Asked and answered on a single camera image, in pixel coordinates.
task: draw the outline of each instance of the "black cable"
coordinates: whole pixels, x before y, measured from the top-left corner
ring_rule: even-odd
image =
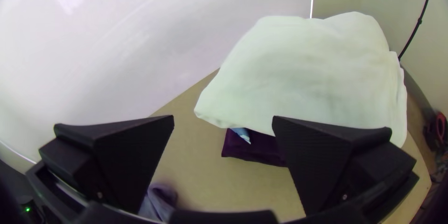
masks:
[[[419,28],[420,24],[421,24],[421,20],[423,18],[423,14],[425,14],[426,11],[426,6],[428,6],[428,2],[429,0],[425,1],[425,5],[423,6],[423,10],[421,11],[421,15],[417,21],[417,24],[415,25],[414,31],[412,32],[411,36],[409,37],[409,40],[407,41],[405,47],[403,48],[403,50],[401,51],[400,55],[398,56],[398,60],[401,60],[401,57],[403,56],[403,54],[405,53],[407,47],[409,46],[409,44],[411,43],[412,39],[415,36],[415,33],[417,32],[417,29]]]

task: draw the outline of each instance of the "light purple cloth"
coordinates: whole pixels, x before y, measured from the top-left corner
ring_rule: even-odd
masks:
[[[177,192],[163,184],[151,184],[140,206],[139,216],[168,222],[177,203]]]

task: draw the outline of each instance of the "blue cloth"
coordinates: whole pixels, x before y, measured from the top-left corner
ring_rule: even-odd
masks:
[[[238,134],[238,136],[240,138],[242,138],[244,141],[246,141],[247,143],[251,143],[251,138],[249,137],[249,133],[247,132],[247,130],[245,128],[231,128],[231,130],[233,132],[235,132],[236,134]]]
[[[175,210],[177,193],[171,187],[151,184],[141,203],[139,215],[151,220],[168,222]]]

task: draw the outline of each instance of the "clothing pile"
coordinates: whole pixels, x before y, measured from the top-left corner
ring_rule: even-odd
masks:
[[[275,157],[274,165],[282,159],[273,153],[273,116],[389,127],[391,143],[402,147],[407,135],[403,78],[396,53],[371,16],[266,17],[236,44],[201,93],[195,114],[233,129],[227,131],[223,156],[264,163]]]

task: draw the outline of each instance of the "fabric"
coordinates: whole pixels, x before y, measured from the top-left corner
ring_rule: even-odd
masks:
[[[274,115],[406,139],[406,88],[395,52],[374,18],[266,17],[240,39],[201,93],[197,117],[221,128],[274,135]]]
[[[286,167],[285,159],[279,153],[275,137],[246,129],[251,144],[241,140],[240,136],[231,129],[227,129],[222,157],[234,157],[245,161],[253,161],[268,165]]]
[[[238,134],[238,136],[240,138],[242,138],[244,141],[246,141],[248,144],[251,143],[249,133],[247,132],[247,130],[245,128],[232,128],[231,130],[233,132],[235,132],[236,134]]]
[[[151,184],[143,198],[139,215],[152,220],[168,222],[175,211],[177,193],[171,187]]]

